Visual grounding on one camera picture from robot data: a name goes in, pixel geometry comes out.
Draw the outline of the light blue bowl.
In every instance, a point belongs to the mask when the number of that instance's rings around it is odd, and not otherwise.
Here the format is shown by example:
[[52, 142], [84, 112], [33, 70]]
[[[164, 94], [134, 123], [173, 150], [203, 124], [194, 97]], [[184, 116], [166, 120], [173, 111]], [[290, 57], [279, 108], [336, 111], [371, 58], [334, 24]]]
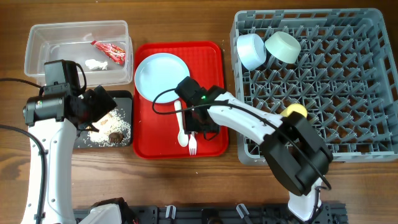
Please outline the light blue bowl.
[[266, 61], [264, 42], [257, 34], [239, 36], [237, 51], [241, 63], [247, 70], [255, 70]]

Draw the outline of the yellow plastic cup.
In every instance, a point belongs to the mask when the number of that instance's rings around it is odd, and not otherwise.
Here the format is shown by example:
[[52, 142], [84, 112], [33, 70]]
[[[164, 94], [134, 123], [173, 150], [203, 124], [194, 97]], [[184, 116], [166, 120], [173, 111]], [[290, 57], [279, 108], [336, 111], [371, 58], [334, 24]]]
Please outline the yellow plastic cup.
[[288, 117], [293, 112], [301, 114], [304, 118], [306, 118], [308, 115], [306, 108], [303, 105], [298, 104], [298, 103], [289, 105], [288, 107], [286, 107], [285, 110], [283, 110], [283, 112], [281, 112], [280, 115], [282, 115], [284, 117]]

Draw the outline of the mint green bowl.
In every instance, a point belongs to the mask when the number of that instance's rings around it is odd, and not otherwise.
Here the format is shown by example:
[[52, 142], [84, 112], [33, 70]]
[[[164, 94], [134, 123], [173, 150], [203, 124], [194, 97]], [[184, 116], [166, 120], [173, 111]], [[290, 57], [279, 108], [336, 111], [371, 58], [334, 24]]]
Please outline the mint green bowl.
[[298, 40], [285, 32], [275, 32], [264, 43], [266, 50], [284, 63], [295, 63], [301, 46]]

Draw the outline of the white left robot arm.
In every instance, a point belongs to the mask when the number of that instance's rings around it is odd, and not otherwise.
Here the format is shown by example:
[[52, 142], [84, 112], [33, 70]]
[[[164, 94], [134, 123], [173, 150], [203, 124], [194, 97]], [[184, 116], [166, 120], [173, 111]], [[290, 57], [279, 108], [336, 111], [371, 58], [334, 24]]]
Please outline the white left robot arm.
[[30, 171], [23, 223], [76, 223], [72, 208], [72, 152], [78, 133], [116, 107], [102, 87], [82, 93], [47, 86], [27, 100]]

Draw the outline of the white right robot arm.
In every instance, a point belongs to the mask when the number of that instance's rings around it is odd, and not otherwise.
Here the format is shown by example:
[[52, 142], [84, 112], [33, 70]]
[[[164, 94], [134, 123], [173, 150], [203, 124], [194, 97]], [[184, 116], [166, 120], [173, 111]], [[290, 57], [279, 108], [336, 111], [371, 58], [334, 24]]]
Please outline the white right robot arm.
[[290, 212], [302, 222], [315, 219], [321, 189], [331, 188], [325, 174], [333, 155], [305, 116], [296, 111], [287, 116], [266, 113], [218, 86], [176, 93], [200, 118], [254, 141], [274, 177], [289, 191]]

